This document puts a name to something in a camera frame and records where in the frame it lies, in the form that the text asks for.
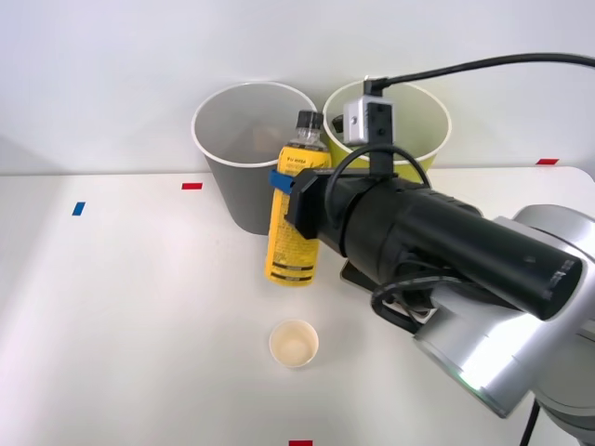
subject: tabletop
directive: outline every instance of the tabletop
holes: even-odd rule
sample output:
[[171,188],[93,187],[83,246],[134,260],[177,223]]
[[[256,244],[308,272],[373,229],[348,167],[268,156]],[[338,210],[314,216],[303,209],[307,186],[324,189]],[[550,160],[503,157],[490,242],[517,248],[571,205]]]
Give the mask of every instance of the tabletop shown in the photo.
[[[430,178],[490,218],[595,215],[595,183],[571,167]],[[210,174],[0,177],[0,212],[3,446],[520,441],[531,396],[490,413],[340,281],[334,252],[309,287],[268,282],[267,238],[234,225]],[[298,370],[268,350],[289,318],[320,337]],[[540,417],[532,446],[558,444],[576,443]]]

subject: small paper cup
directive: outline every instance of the small paper cup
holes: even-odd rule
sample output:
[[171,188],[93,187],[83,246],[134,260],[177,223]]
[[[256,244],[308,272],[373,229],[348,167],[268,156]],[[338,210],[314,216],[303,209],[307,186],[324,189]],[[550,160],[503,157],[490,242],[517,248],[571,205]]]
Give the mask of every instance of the small paper cup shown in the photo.
[[318,335],[306,321],[283,321],[272,330],[269,348],[271,355],[281,365],[289,368],[302,367],[316,356]]

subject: red tape marker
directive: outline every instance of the red tape marker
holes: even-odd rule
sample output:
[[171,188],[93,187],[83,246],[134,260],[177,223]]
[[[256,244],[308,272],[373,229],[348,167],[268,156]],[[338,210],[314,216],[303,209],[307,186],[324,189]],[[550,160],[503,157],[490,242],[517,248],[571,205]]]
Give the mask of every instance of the red tape marker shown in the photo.
[[200,190],[203,183],[182,183],[182,190]]
[[560,161],[560,159],[558,159],[558,158],[542,158],[535,164],[536,165],[555,165],[559,161]]

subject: tape marker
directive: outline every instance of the tape marker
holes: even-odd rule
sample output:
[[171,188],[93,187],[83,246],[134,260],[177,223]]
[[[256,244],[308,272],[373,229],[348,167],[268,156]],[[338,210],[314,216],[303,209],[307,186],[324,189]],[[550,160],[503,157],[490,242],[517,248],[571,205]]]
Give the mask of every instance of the tape marker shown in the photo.
[[83,214],[83,209],[85,208],[85,202],[78,202],[74,206],[73,216],[81,216]]
[[182,190],[200,190],[203,183],[182,183]]
[[555,165],[559,161],[560,161],[559,158],[542,158],[535,164],[536,165]]

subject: yellow paper cup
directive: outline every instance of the yellow paper cup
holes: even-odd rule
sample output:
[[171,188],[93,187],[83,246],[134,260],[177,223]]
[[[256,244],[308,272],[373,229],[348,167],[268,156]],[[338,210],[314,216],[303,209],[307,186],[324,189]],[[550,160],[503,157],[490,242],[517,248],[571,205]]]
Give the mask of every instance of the yellow paper cup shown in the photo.
[[[353,148],[345,146],[343,137],[335,131],[332,121],[343,114],[343,106],[356,100],[364,92],[362,81],[345,85],[331,95],[323,108],[324,131],[328,136],[328,147],[337,166]],[[428,170],[438,151],[444,147],[451,133],[450,114],[444,104],[429,91],[413,84],[397,84],[384,90],[384,97],[392,100],[394,122],[392,134],[394,143],[409,151]],[[400,177],[419,181],[415,169],[405,160],[395,156],[394,171]],[[350,168],[367,168],[370,159],[361,156]]]

